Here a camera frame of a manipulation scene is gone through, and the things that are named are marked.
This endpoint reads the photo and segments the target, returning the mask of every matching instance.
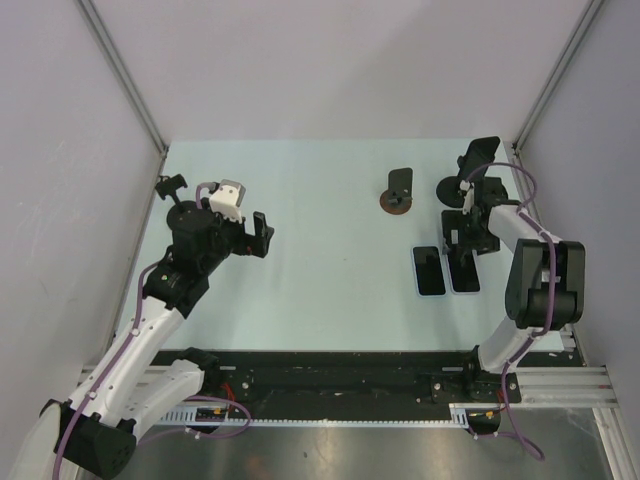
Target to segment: wire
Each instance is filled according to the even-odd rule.
[[[198,210],[202,210],[202,203],[200,199],[200,195],[202,194],[202,189],[208,187],[208,183],[201,183],[196,187],[196,207]]]
[[[546,335],[549,330],[551,330],[551,325],[553,323],[553,310],[555,309],[556,303],[556,247],[553,243],[551,235],[549,235],[549,233],[544,230],[533,218],[531,218],[524,212],[519,212],[518,216],[525,222],[527,222],[529,226],[538,233],[538,235],[544,238],[544,240],[547,242],[547,245],[549,246],[549,301],[547,303],[547,316],[545,318],[544,327],[542,328],[542,330],[533,332],[531,334],[533,338],[537,338]]]
[[[504,394],[502,390],[498,390],[498,400],[500,401],[500,412],[504,412],[507,409],[507,406],[504,405]]]
[[[520,359],[522,355],[524,355],[529,347],[533,344],[533,339],[530,337],[527,341],[520,347],[520,349],[504,364],[504,368],[502,369],[502,374],[500,376],[500,384],[502,388],[502,396],[504,398],[504,409],[509,416],[509,420],[511,421],[511,426],[513,427],[513,432],[495,432],[489,434],[479,435],[473,431],[473,427],[469,425],[469,433],[473,435],[474,439],[478,438],[511,438],[512,440],[517,440],[520,442],[525,451],[531,455],[535,460],[539,462],[544,462],[546,459],[544,452],[540,447],[538,447],[533,441],[525,437],[520,432],[520,427],[515,421],[513,417],[513,411],[511,410],[511,405],[509,403],[509,395],[507,394],[507,374],[509,373],[509,367],[516,361]]]
[[[471,173],[469,175],[467,175],[466,181],[467,182],[471,182],[471,180],[473,180],[473,177],[475,177],[481,170],[486,170],[489,167],[509,167],[509,168],[512,168],[514,170],[517,170],[519,172],[524,173],[524,175],[531,182],[531,195],[529,197],[525,198],[522,201],[522,203],[520,203],[520,205],[518,206],[518,209],[517,209],[518,212],[520,212],[520,210],[522,210],[524,207],[526,207],[531,202],[533,202],[533,199],[536,198],[536,195],[538,194],[538,182],[536,182],[536,179],[533,178],[533,175],[531,175],[531,173],[528,170],[522,168],[519,165],[513,165],[512,163],[507,163],[507,162],[485,163],[483,165],[480,165],[477,168],[474,168],[471,171]]]
[[[98,376],[96,381],[93,382],[93,385],[91,385],[89,390],[87,390],[87,392],[85,393],[85,397],[82,399],[82,402],[80,402],[80,405],[78,405],[78,408],[76,409],[75,413],[71,417],[71,420],[67,425],[67,428],[65,428],[64,433],[62,434],[62,438],[60,439],[60,444],[58,445],[58,452],[56,453],[56,459],[53,464],[53,477],[52,477],[53,480],[60,480],[60,468],[62,467],[62,458],[64,456],[64,451],[67,448],[67,443],[69,443],[71,432],[73,431],[74,427],[78,423],[78,420],[82,415],[82,412],[84,412],[84,410],[87,408],[87,405],[89,405],[89,402],[92,400],[91,395],[93,396],[96,395],[96,390],[100,388],[100,385],[102,385],[102,382],[104,381],[104,379],[109,375],[109,373],[111,373],[111,370],[113,370],[113,367],[115,367],[115,365],[118,363],[118,360],[120,360],[122,355],[124,355],[124,352],[127,350],[127,348],[129,347],[129,344],[132,342],[134,338],[132,331],[138,328],[142,320],[141,318],[142,317],[142,288],[144,286],[144,277],[147,274],[147,272],[155,268],[158,265],[158,263],[159,262],[152,263],[151,265],[146,267],[144,270],[142,270],[142,272],[140,273],[140,277],[138,277],[138,294],[137,294],[138,297],[136,300],[136,314],[133,319],[133,325],[131,326],[129,335],[127,335],[122,345],[120,345],[120,348],[118,349],[116,354],[111,358],[111,361],[107,364],[107,366],[104,368],[102,373]]]
[[[247,408],[244,405],[242,405],[241,403],[235,402],[233,400],[229,400],[228,398],[206,397],[206,396],[203,396],[203,395],[195,395],[193,397],[187,398],[187,400],[227,403],[228,405],[233,406],[233,407],[237,408],[238,410],[242,411],[242,413],[245,414],[246,422],[241,427],[238,427],[236,430],[233,430],[233,431],[228,432],[228,433],[218,433],[218,434],[194,432],[190,428],[172,428],[172,429],[169,429],[169,430],[164,430],[164,431],[162,431],[160,433],[156,433],[155,435],[152,435],[150,437],[143,438],[140,442],[138,442],[138,445],[139,446],[146,445],[146,444],[151,443],[151,442],[153,442],[155,440],[158,440],[159,438],[166,437],[168,435],[173,435],[174,433],[192,433],[193,435],[195,435],[196,439],[198,439],[200,437],[214,438],[214,439],[215,438],[231,438],[231,437],[235,437],[235,436],[240,435],[241,433],[243,433],[245,430],[247,430],[251,426],[251,422],[252,422],[251,413],[249,413],[249,410],[247,410]]]
[[[225,392],[227,392],[227,398],[235,402],[236,395],[233,393],[233,390],[231,390],[231,385],[225,382],[221,385],[221,387],[224,389]],[[227,409],[227,414],[225,415],[225,418],[229,418],[229,415],[231,415],[232,412],[233,412],[233,405],[230,405],[229,408]]]

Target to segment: light blue table surface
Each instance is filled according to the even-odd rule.
[[[248,231],[264,212],[276,233],[265,259],[231,256],[210,289],[164,348],[228,350],[468,350],[505,316],[512,255],[478,259],[481,292],[420,297],[411,249],[441,245],[436,198],[441,178],[457,173],[470,139],[175,142],[165,175],[181,173],[193,199],[201,182],[235,180],[246,187]],[[499,149],[496,161],[507,161]],[[389,170],[414,171],[413,206],[402,216],[379,205]],[[511,198],[512,172],[495,167]],[[171,243],[165,217],[173,202],[156,198],[120,328],[135,308],[140,271]],[[561,350],[559,334],[539,350]]]

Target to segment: black smartphone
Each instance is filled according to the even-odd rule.
[[[413,264],[420,295],[429,297],[444,295],[447,292],[438,247],[415,247],[413,249]]]
[[[455,249],[447,255],[451,288],[456,293],[478,293],[480,291],[480,279],[473,253],[468,252],[458,255]]]

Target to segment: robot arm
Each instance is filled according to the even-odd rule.
[[[484,163],[478,167],[480,162],[473,158],[474,142],[459,160],[461,171],[469,163],[476,164],[474,170],[487,166]],[[497,146],[492,144],[491,148],[495,150]],[[484,152],[480,157],[491,162],[493,155]],[[479,255],[495,252],[500,249],[500,241],[514,254],[505,291],[507,316],[477,349],[480,371],[500,374],[507,365],[511,372],[536,340],[549,330],[560,330],[567,323],[577,322],[582,316],[584,246],[563,241],[543,229],[520,202],[508,199],[499,178],[485,178],[482,174],[470,182],[456,182],[458,193],[453,195],[450,185],[445,185],[446,189],[439,187],[450,197],[439,195],[445,197],[443,201],[452,205],[454,199],[456,206],[462,207],[461,211],[443,213],[444,236],[450,240],[446,245],[449,255],[462,263],[473,261],[473,251]]]
[[[175,202],[167,215],[173,242],[162,260],[141,274],[136,315],[128,328],[66,402],[50,401],[43,409],[29,438],[42,445],[44,430],[39,429],[51,433],[51,419],[59,417],[59,431],[53,432],[56,435],[51,442],[53,450],[61,452],[55,465],[51,450],[46,452],[50,461],[43,462],[41,450],[23,447],[11,478],[48,479],[52,471],[54,479],[58,478],[64,457],[100,478],[111,479],[126,466],[146,431],[168,410],[197,394],[203,385],[206,390],[217,389],[217,359],[196,349],[185,351],[163,377],[136,388],[156,353],[208,290],[208,277],[222,261],[232,253],[264,258],[269,251],[274,229],[267,226],[264,214],[254,213],[255,235],[245,232],[240,212],[244,187],[227,180],[207,186],[212,193],[208,201],[183,202],[177,196],[177,190],[186,187],[181,175],[158,182],[160,197],[170,196]],[[42,476],[34,477],[34,465],[43,463],[48,463],[48,468]]]

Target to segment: purple cable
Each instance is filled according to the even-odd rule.
[[[138,442],[138,445],[140,446],[146,445],[147,443],[151,443],[159,438],[166,437],[167,435],[173,435],[174,433],[180,433],[180,432],[182,433],[190,432],[190,433],[193,433],[194,435],[200,435],[201,437],[205,437],[205,438],[231,438],[231,437],[240,435],[251,425],[251,413],[249,413],[249,410],[247,410],[247,408],[241,403],[234,402],[233,400],[229,400],[225,398],[205,397],[203,395],[195,395],[193,397],[187,398],[187,400],[200,400],[200,401],[206,401],[206,402],[224,402],[228,405],[232,405],[236,407],[238,410],[241,410],[242,413],[244,413],[245,416],[247,417],[247,421],[244,423],[244,425],[242,425],[241,427],[237,428],[232,432],[219,433],[217,435],[213,433],[202,433],[202,432],[193,431],[193,430],[185,430],[184,428],[172,428],[160,433],[156,433],[155,435],[152,435],[148,438],[143,438],[140,442]]]
[[[555,309],[556,298],[556,247],[551,236],[533,218],[524,212],[518,212],[518,216],[527,222],[549,245],[549,303],[547,304],[547,317],[544,322],[544,327],[542,330],[531,334],[533,338],[537,338],[546,335],[549,330],[551,330],[551,324],[553,322],[553,310]]]
[[[142,270],[142,272],[140,273],[140,277],[138,278],[138,294],[137,294],[138,297],[136,300],[136,315],[134,317],[133,326],[131,327],[131,330],[138,328],[142,320],[141,318],[142,317],[142,288],[144,286],[144,276],[151,269],[155,268],[156,265],[158,265],[158,262],[152,263],[151,265],[146,267],[144,270]],[[82,399],[82,402],[80,402],[80,405],[78,405],[76,412],[71,417],[71,420],[67,425],[67,428],[64,430],[64,433],[62,434],[62,438],[60,439],[60,444],[58,445],[56,460],[53,464],[53,480],[60,480],[60,468],[62,467],[62,458],[63,458],[64,451],[67,448],[67,443],[69,442],[69,438],[71,437],[71,432],[73,431],[74,427],[78,423],[78,420],[82,415],[82,412],[84,412],[84,409],[87,408],[87,405],[91,401],[91,397],[89,395],[91,393],[95,393],[95,391],[98,388],[100,388],[100,385],[102,385],[102,382],[104,381],[104,379],[109,375],[109,373],[111,373],[111,370],[113,370],[113,367],[115,367],[115,365],[118,363],[118,360],[120,360],[120,358],[126,351],[127,347],[133,340],[133,338],[134,337],[131,334],[131,331],[129,331],[129,335],[127,335],[127,338],[125,338],[124,342],[122,342],[122,345],[120,345],[120,348],[118,349],[116,354],[111,358],[111,361],[107,364],[107,366],[102,371],[102,373],[98,376],[98,378],[93,383],[93,385],[91,385],[91,388],[85,394],[85,397]]]
[[[497,432],[495,434],[489,433],[484,435],[478,435],[473,431],[471,425],[469,425],[469,432],[474,436],[474,438],[511,438],[513,440],[517,440],[520,442],[525,451],[531,455],[534,459],[539,462],[544,462],[545,455],[540,447],[538,447],[533,441],[529,440],[520,432],[520,427],[515,421],[513,417],[513,411],[511,410],[511,404],[509,403],[509,394],[507,392],[507,373],[509,372],[509,367],[511,364],[516,362],[522,355],[526,353],[529,347],[533,344],[533,339],[528,338],[527,341],[520,347],[520,349],[505,363],[504,368],[502,369],[502,375],[500,376],[500,384],[502,389],[502,396],[504,397],[504,406],[507,411],[507,415],[509,416],[509,420],[511,421],[511,426],[513,427],[512,432]]]
[[[479,167],[474,168],[471,171],[471,173],[467,175],[466,181],[471,182],[473,177],[475,177],[478,172],[480,172],[481,170],[485,170],[489,167],[509,167],[524,173],[524,175],[531,181],[531,195],[528,198],[524,199],[522,203],[518,206],[518,210],[517,210],[518,212],[522,210],[524,207],[526,207],[527,205],[529,205],[531,202],[533,202],[533,199],[536,198],[536,195],[538,194],[538,182],[536,182],[536,179],[533,178],[533,175],[531,175],[531,173],[529,173],[528,170],[520,167],[519,165],[513,165],[511,163],[506,163],[506,162],[485,163],[484,165],[480,165]]]
[[[196,187],[196,207],[199,210],[202,210],[202,203],[200,203],[200,195],[202,194],[202,189],[209,187],[209,183],[201,183]]]

